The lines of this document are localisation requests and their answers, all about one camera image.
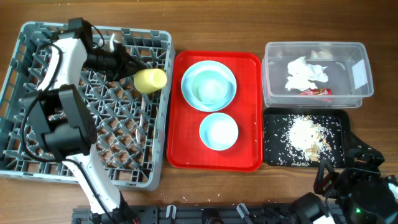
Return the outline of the yellow plastic cup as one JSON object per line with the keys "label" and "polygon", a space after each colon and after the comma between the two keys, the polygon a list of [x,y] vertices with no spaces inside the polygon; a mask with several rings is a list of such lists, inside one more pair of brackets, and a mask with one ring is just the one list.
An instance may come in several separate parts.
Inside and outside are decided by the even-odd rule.
{"label": "yellow plastic cup", "polygon": [[138,71],[133,78],[134,86],[140,93],[153,93],[167,84],[166,73],[159,68],[147,68]]}

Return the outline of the white plastic fork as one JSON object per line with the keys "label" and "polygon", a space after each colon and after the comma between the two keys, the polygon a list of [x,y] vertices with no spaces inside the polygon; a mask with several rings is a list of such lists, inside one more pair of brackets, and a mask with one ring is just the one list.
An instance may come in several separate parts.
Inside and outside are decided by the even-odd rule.
{"label": "white plastic fork", "polygon": [[140,108],[140,120],[139,120],[139,125],[136,128],[136,141],[137,143],[141,143],[141,137],[142,137],[142,127],[144,124],[144,110],[146,108],[146,100],[144,97],[142,97],[141,100],[141,108]]}

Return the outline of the green bowl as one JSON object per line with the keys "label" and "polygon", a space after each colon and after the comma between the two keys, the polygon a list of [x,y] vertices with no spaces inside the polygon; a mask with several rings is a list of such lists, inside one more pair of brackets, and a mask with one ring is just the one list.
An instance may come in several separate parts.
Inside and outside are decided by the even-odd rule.
{"label": "green bowl", "polygon": [[228,81],[225,77],[211,70],[200,72],[193,78],[192,93],[203,104],[221,102],[228,91]]}

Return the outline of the light blue plate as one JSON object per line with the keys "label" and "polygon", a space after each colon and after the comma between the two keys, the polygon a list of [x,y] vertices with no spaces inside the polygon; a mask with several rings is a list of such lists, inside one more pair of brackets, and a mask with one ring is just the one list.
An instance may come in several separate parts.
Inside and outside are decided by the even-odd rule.
{"label": "light blue plate", "polygon": [[[228,91],[224,99],[215,104],[203,104],[198,101],[192,93],[192,81],[195,75],[206,70],[211,70],[222,74],[228,81]],[[183,74],[181,80],[181,91],[185,101],[193,108],[203,112],[215,112],[227,107],[233,100],[237,92],[237,81],[234,73],[224,64],[214,60],[204,60],[194,63]]]}

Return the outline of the light blue bowl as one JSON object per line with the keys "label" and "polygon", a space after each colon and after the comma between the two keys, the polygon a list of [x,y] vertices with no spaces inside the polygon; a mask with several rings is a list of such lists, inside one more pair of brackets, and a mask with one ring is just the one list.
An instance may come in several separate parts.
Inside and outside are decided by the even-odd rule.
{"label": "light blue bowl", "polygon": [[225,151],[236,143],[239,128],[230,115],[212,113],[201,122],[199,135],[206,147],[214,151]]}

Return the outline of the white napkin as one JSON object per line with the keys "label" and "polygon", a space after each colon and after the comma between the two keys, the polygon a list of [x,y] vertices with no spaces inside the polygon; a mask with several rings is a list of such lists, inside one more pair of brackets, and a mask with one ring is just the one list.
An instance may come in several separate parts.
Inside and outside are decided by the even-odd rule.
{"label": "white napkin", "polygon": [[293,89],[299,91],[317,89],[315,82],[326,83],[328,81],[328,76],[325,73],[327,68],[327,66],[307,63],[305,56],[299,57],[287,65],[289,76],[287,77],[285,88],[288,91]]}

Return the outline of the rice food waste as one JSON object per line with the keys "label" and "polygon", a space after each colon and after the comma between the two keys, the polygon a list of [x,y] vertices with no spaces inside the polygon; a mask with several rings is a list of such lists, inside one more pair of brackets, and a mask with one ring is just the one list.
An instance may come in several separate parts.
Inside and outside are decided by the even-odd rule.
{"label": "rice food waste", "polygon": [[317,125],[307,119],[299,119],[295,122],[289,132],[289,139],[295,148],[308,152],[311,160],[318,159],[319,147],[327,145],[325,140],[320,139]]}

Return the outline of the red candy wrapper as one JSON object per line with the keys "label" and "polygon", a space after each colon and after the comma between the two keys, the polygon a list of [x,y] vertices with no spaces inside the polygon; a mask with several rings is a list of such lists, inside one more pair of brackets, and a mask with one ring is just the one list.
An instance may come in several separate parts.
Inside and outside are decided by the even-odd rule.
{"label": "red candy wrapper", "polygon": [[301,92],[301,95],[332,95],[332,91],[329,88],[323,89],[307,89]]}

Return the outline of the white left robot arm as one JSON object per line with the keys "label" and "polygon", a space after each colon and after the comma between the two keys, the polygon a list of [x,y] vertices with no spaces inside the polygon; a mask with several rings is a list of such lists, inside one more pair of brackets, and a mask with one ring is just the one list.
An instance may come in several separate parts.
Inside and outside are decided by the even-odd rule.
{"label": "white left robot arm", "polygon": [[42,150],[53,155],[51,161],[72,171],[90,202],[93,223],[139,223],[100,161],[95,121],[78,84],[83,67],[112,82],[145,69],[145,63],[117,42],[110,52],[95,47],[91,28],[53,32],[43,46],[52,49],[49,69],[37,91],[24,98],[21,126],[29,124]]}

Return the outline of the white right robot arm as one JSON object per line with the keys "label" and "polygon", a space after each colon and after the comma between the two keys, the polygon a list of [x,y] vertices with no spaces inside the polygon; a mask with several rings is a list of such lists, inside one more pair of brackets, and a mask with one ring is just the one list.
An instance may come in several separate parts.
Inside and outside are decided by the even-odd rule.
{"label": "white right robot arm", "polygon": [[[397,223],[397,176],[382,176],[381,152],[352,132],[343,133],[345,169],[334,170],[328,160],[319,163],[313,192],[289,206],[289,223]],[[341,215],[327,202],[333,199]]]}

